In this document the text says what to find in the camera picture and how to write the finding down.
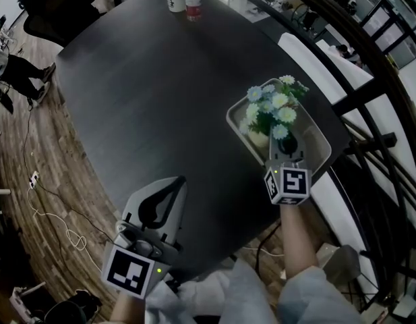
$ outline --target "electrical outlet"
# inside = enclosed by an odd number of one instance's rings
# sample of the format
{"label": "electrical outlet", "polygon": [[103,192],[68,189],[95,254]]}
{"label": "electrical outlet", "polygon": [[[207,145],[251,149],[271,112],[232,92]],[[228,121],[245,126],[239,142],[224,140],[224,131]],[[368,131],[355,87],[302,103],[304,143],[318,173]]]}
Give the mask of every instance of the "electrical outlet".
{"label": "electrical outlet", "polygon": [[38,174],[37,170],[32,174],[31,180],[30,180],[30,187],[35,188],[35,185],[37,185],[37,181],[40,178],[40,174]]}

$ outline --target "office chair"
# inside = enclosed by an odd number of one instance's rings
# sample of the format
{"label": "office chair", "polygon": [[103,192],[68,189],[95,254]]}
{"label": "office chair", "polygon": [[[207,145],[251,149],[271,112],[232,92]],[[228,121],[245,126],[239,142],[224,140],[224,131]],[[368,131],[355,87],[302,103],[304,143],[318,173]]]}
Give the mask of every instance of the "office chair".
{"label": "office chair", "polygon": [[28,12],[25,32],[62,47],[100,17],[98,10],[91,5],[94,0],[19,1]]}

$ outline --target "desk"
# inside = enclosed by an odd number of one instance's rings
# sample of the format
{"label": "desk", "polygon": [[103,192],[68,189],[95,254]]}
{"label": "desk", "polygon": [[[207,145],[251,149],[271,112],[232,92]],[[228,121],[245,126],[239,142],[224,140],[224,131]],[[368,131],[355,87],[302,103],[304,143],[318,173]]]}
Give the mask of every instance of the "desk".
{"label": "desk", "polygon": [[291,74],[332,147],[349,137],[326,97],[265,34],[218,0],[202,19],[165,0],[128,0],[57,56],[57,77],[84,150],[112,203],[161,178],[184,175],[188,197],[173,275],[190,279],[247,244],[278,218],[264,170],[230,129],[227,109],[250,86]]}

